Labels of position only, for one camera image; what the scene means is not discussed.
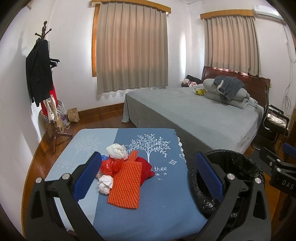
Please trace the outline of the white tissue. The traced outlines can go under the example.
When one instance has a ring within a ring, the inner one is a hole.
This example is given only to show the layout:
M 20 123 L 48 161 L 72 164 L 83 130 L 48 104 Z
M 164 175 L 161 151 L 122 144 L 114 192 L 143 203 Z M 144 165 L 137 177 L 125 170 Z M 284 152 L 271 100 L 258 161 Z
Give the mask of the white tissue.
M 101 194 L 109 195 L 113 187 L 113 177 L 110 175 L 102 175 L 98 180 L 98 190 Z

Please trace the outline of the red plastic bag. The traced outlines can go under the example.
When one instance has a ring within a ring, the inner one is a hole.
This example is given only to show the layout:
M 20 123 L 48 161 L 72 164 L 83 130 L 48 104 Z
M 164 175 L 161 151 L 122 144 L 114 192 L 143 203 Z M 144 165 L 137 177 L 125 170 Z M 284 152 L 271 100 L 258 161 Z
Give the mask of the red plastic bag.
M 109 157 L 107 160 L 102 161 L 100 171 L 104 175 L 114 177 L 123 166 L 124 159 L 114 159 Z

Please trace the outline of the orange foam net sleeve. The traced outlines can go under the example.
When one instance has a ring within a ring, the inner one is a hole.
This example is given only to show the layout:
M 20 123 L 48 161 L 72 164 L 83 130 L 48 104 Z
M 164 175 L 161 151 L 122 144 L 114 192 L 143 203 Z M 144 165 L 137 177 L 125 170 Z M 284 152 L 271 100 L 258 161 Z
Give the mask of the orange foam net sleeve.
M 132 151 L 124 161 L 121 170 L 113 178 L 113 187 L 107 203 L 120 208 L 139 207 L 142 163 L 136 162 L 137 150 Z

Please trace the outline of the red cloth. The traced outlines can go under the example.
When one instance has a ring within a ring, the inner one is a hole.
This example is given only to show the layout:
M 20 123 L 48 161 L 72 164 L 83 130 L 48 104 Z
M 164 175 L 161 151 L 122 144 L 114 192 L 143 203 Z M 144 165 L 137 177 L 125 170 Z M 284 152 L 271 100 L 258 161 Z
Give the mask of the red cloth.
M 142 163 L 142 172 L 141 172 L 141 181 L 140 185 L 143 185 L 143 183 L 149 179 L 154 177 L 155 173 L 152 170 L 152 165 L 144 158 L 137 157 L 136 162 Z

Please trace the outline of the black chair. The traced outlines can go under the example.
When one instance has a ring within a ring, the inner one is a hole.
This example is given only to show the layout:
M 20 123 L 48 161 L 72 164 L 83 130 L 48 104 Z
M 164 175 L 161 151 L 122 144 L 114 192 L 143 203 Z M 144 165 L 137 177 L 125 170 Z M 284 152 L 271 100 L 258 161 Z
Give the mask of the black chair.
M 277 153 L 285 138 L 288 136 L 288 124 L 290 119 L 284 115 L 283 110 L 269 103 L 269 87 L 265 90 L 265 108 L 262 122 L 257 135 L 251 143 L 251 147 L 260 151 L 267 148 Z

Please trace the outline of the wooden coat rack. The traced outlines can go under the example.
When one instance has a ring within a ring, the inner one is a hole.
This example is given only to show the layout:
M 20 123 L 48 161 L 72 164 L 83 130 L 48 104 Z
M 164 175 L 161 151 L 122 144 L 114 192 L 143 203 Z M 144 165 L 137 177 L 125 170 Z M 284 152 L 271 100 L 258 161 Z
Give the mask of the wooden coat rack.
M 51 30 L 51 28 L 47 30 L 47 21 L 44 21 L 41 34 L 35 33 L 35 35 L 38 36 L 40 40 L 45 40 L 46 35 L 51 32 Z M 59 62 L 59 59 L 50 58 L 50 69 L 57 67 Z M 41 102 L 41 112 L 47 125 L 51 128 L 52 135 L 50 138 L 52 140 L 52 152 L 55 154 L 57 139 L 60 137 L 73 138 L 73 135 L 61 131 L 61 127 L 58 126 L 58 120 L 61 116 L 62 103 L 56 97 L 54 84 L 52 90 L 49 91 L 49 94 L 50 98 Z

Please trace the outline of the folded grey duvet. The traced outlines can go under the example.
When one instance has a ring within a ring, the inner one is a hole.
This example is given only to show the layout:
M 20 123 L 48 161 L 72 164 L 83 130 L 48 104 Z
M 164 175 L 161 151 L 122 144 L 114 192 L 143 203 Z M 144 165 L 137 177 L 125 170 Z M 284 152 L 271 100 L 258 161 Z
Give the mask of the folded grey duvet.
M 245 89 L 244 83 L 236 77 L 219 75 L 203 81 L 204 96 L 208 99 L 245 109 L 248 105 L 258 108 L 258 102 Z

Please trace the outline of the wooden headboard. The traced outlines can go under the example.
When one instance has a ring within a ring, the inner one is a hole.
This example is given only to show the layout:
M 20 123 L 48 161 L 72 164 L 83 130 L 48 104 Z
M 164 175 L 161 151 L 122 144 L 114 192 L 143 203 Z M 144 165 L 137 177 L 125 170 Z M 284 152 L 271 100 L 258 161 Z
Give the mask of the wooden headboard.
M 205 79 L 209 79 L 209 78 L 214 79 L 215 77 L 220 75 L 236 77 L 239 80 L 241 80 L 244 83 L 245 89 L 250 94 L 250 96 L 254 98 L 256 101 L 258 101 L 258 104 L 260 106 L 265 108 L 266 106 L 265 91 L 267 88 L 270 87 L 270 79 L 264 78 L 264 77 L 252 76 L 245 73 L 240 73 L 237 71 L 232 71 L 227 69 L 204 66 L 201 81 L 203 82 Z

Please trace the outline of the dark grey blanket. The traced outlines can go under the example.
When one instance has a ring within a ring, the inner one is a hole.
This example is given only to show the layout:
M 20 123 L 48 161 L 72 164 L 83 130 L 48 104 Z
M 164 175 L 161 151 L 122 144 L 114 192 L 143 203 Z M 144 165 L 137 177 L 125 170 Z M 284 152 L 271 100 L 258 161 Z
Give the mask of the dark grey blanket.
M 241 80 L 230 76 L 217 76 L 213 83 L 223 101 L 231 100 L 241 88 L 245 88 Z

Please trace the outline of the striped bag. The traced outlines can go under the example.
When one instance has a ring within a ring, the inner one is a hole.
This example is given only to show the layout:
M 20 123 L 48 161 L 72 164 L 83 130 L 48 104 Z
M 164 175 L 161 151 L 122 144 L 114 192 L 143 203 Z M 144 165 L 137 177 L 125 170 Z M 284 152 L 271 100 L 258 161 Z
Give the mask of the striped bag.
M 66 115 L 66 109 L 62 101 L 58 100 L 58 107 L 57 107 L 57 114 L 60 115 Z

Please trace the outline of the red hanging garment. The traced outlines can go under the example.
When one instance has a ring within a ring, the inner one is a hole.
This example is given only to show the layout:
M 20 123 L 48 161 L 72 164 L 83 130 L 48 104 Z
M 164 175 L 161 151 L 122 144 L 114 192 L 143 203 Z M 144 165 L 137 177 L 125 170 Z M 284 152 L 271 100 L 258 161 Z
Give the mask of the red hanging garment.
M 42 113 L 46 116 L 49 122 L 58 120 L 58 99 L 55 92 L 55 87 L 50 91 L 50 97 L 41 102 Z

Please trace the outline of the black jacket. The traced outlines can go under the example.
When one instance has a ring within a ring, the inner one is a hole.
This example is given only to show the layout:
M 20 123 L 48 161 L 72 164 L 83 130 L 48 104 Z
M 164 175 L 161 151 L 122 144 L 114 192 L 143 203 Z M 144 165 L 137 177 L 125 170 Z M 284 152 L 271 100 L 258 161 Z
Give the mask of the black jacket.
M 26 78 L 32 103 L 39 107 L 40 102 L 50 97 L 53 90 L 53 78 L 50 67 L 48 41 L 41 38 L 26 57 Z

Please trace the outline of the right beige curtain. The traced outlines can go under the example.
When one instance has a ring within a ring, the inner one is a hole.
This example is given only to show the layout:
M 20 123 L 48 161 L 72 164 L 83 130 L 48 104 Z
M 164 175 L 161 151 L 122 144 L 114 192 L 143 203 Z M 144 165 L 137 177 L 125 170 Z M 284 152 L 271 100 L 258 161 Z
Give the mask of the right beige curtain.
M 253 16 L 215 16 L 204 20 L 204 65 L 261 76 Z

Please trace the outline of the beige curtain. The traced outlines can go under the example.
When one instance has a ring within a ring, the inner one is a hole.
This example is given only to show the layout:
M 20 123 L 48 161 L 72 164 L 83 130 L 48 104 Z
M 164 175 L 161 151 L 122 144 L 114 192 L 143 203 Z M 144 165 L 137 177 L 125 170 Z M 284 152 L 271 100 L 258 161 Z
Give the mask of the beige curtain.
M 215 16 L 204 20 L 204 65 L 261 76 L 253 16 Z
M 125 2 L 100 5 L 97 93 L 168 86 L 167 15 Z

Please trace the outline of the white air conditioner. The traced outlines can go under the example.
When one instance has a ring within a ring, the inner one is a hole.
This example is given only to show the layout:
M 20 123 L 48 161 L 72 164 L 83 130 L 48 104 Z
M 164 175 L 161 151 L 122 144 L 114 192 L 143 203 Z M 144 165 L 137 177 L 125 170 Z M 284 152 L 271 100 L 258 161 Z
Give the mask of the white air conditioner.
M 255 15 L 260 16 L 262 18 L 272 18 L 272 19 L 277 19 L 279 21 L 284 21 L 280 13 L 275 8 L 270 6 L 254 4 L 253 11 Z

